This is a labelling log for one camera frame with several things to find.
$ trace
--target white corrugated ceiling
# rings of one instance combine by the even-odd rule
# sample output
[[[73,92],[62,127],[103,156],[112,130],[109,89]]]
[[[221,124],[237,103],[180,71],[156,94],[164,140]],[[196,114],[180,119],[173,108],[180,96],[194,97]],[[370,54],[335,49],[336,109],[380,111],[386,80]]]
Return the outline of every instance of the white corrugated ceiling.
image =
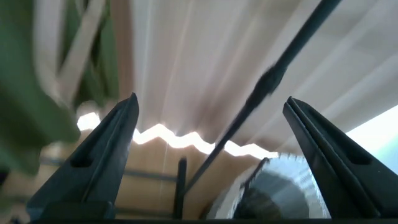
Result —
[[[319,2],[114,2],[121,88],[137,94],[138,130],[160,123],[215,142]],[[282,114],[290,95],[343,131],[398,105],[397,11],[395,0],[342,1],[232,141],[299,153]]]

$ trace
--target black cable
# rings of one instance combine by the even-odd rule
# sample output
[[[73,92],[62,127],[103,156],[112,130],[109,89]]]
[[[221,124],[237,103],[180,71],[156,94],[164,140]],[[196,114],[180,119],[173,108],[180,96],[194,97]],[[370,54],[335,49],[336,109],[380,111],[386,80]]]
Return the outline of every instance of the black cable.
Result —
[[[223,150],[226,142],[231,139],[231,137],[241,127],[253,110],[260,105],[267,95],[270,95],[274,92],[285,75],[287,67],[297,56],[297,54],[299,54],[308,40],[318,30],[318,28],[335,9],[339,2],[340,0],[323,0],[321,3],[319,3],[317,8],[312,12],[307,21],[305,21],[305,24],[301,27],[297,35],[291,41],[284,53],[280,56],[278,61],[261,76],[254,87],[253,92],[246,100],[245,105],[235,117],[225,135],[221,138],[214,150],[207,157],[206,161],[201,165],[201,167],[192,177],[191,181],[187,184],[183,194],[186,194],[198,181],[198,179],[207,170],[217,155]]]

